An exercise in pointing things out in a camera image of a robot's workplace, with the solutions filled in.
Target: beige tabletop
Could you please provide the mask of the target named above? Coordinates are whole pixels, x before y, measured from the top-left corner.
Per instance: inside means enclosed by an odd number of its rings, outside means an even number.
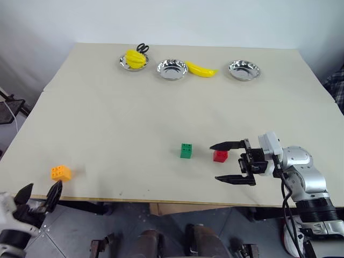
[[[41,94],[0,162],[0,190],[16,192],[33,182],[45,195],[50,169],[64,164],[73,179],[64,199],[124,200],[280,206],[280,181],[256,176],[257,185],[214,179],[239,174],[242,150],[225,163],[209,147],[275,131],[284,147],[297,145],[314,157],[336,206],[344,206],[344,118],[295,50],[150,46],[149,63],[137,73],[118,58],[134,46],[76,44]],[[159,77],[167,58],[217,68],[214,78],[193,74],[178,81]],[[256,63],[261,76],[231,78],[231,60]],[[181,143],[193,144],[180,159]]]

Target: scissors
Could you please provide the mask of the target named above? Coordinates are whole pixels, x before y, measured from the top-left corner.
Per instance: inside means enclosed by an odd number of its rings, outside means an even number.
[[[136,51],[143,54],[149,50],[149,46],[145,45],[145,43],[141,43],[137,46]]]

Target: lego block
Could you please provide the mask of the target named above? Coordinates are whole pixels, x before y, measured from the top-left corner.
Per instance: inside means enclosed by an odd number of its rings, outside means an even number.
[[[189,159],[192,154],[192,144],[182,144],[181,158]]]
[[[58,181],[68,181],[71,180],[71,171],[64,165],[60,165],[58,167],[52,168],[51,173],[52,180]]]
[[[213,154],[213,161],[224,163],[228,158],[227,151],[215,150]]]

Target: silver bowl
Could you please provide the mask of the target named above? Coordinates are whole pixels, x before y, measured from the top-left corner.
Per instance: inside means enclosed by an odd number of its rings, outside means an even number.
[[[146,58],[146,63],[144,66],[142,66],[141,68],[137,68],[137,69],[134,69],[134,68],[131,68],[129,66],[129,64],[126,63],[125,61],[125,55],[122,55],[120,58],[119,58],[119,64],[120,66],[122,66],[124,69],[128,70],[128,71],[139,71],[141,69],[144,69],[148,63],[148,56],[146,56],[145,54],[143,54]]]
[[[156,70],[166,80],[178,80],[188,72],[188,66],[181,60],[167,59],[160,62]]]
[[[260,75],[260,69],[254,63],[235,60],[228,66],[231,75],[239,81],[250,81]]]

